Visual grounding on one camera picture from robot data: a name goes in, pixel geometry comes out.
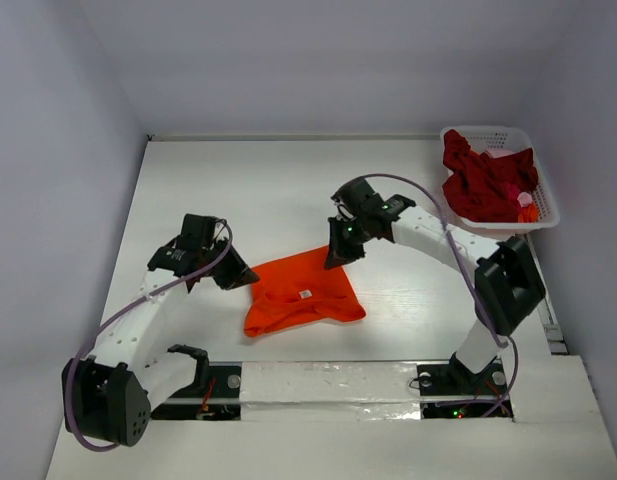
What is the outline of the orange t shirt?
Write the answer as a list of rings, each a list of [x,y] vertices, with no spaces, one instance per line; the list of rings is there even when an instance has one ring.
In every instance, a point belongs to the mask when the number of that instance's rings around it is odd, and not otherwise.
[[[249,338],[272,334],[325,319],[356,322],[366,316],[341,267],[327,270],[328,248],[322,246],[253,268],[251,306],[244,319]]]

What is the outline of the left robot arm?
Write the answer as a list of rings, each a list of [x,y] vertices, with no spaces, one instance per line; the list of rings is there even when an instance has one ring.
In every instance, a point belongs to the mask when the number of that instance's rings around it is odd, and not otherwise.
[[[131,447],[152,412],[172,395],[209,395],[208,353],[168,337],[178,307],[195,285],[212,279],[223,291],[258,282],[233,245],[228,222],[187,214],[179,234],[157,248],[133,300],[104,321],[62,372],[65,428],[84,448]]]

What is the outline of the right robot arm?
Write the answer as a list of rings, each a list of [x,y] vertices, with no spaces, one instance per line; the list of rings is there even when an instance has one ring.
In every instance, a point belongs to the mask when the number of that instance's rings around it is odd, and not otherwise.
[[[497,241],[456,227],[403,195],[384,199],[368,180],[357,177],[332,195],[337,213],[328,220],[324,267],[351,264],[364,258],[367,242],[386,240],[455,269],[473,299],[476,320],[441,377],[468,394],[546,296],[531,250],[516,236]]]

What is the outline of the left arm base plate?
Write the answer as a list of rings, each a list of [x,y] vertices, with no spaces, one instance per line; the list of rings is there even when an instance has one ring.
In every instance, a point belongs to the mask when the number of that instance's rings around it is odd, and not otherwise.
[[[152,420],[237,421],[241,418],[241,363],[211,363],[205,389],[186,387],[156,407]]]

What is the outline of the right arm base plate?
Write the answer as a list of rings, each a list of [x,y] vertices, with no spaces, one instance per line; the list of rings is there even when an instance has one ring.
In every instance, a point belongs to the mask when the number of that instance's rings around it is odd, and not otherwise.
[[[418,364],[408,387],[419,394],[421,416],[431,419],[513,418],[507,378],[495,359],[480,375],[460,380],[448,363]]]

